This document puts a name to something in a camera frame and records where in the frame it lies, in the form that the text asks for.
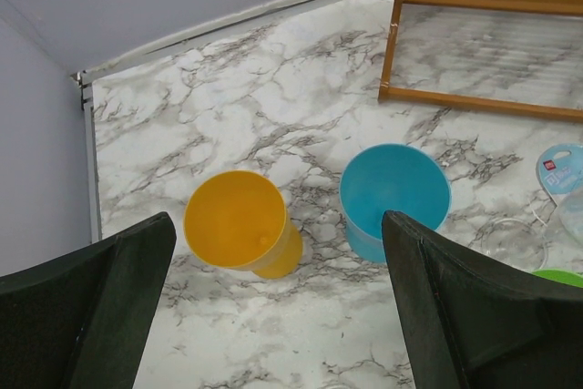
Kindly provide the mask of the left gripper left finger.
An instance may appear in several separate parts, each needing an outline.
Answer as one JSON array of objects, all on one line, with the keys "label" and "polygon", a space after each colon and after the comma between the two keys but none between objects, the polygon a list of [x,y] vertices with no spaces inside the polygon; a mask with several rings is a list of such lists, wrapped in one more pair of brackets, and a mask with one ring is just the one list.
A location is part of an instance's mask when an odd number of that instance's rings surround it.
[{"label": "left gripper left finger", "polygon": [[2,277],[2,387],[132,387],[176,240],[160,212]]}]

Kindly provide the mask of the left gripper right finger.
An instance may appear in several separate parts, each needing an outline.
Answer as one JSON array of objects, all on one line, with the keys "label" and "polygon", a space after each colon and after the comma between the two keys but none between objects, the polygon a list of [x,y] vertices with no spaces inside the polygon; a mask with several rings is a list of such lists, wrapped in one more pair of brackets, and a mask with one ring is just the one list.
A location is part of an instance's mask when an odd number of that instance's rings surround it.
[{"label": "left gripper right finger", "polygon": [[514,269],[402,212],[385,257],[418,388],[579,388],[582,291]]}]

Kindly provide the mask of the clear wine glass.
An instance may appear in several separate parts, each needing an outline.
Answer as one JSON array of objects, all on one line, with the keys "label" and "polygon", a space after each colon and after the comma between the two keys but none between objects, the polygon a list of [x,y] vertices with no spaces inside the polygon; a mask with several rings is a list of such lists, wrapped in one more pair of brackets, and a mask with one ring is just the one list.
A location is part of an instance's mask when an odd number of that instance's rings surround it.
[{"label": "clear wine glass", "polygon": [[495,215],[478,232],[475,248],[521,271],[582,272],[582,245],[562,225],[553,200],[537,195],[521,210]]}]

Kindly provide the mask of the blue plastic wine glass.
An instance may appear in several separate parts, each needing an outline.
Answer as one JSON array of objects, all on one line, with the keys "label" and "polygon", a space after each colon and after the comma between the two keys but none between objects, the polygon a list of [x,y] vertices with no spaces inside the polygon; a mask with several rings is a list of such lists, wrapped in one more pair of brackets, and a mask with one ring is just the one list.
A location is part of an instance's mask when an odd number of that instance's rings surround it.
[{"label": "blue plastic wine glass", "polygon": [[452,192],[445,172],[429,155],[389,143],[366,148],[348,162],[339,199],[352,251],[366,261],[385,263],[384,213],[400,211],[438,230],[449,213]]}]

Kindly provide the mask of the yellow plastic wine glass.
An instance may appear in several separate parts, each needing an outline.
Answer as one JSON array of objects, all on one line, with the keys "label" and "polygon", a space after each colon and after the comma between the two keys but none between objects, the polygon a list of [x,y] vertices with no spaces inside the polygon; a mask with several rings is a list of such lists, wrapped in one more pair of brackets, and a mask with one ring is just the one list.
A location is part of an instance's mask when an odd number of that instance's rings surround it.
[{"label": "yellow plastic wine glass", "polygon": [[262,175],[232,170],[201,184],[183,216],[186,243],[208,265],[264,279],[292,273],[302,236],[278,188]]}]

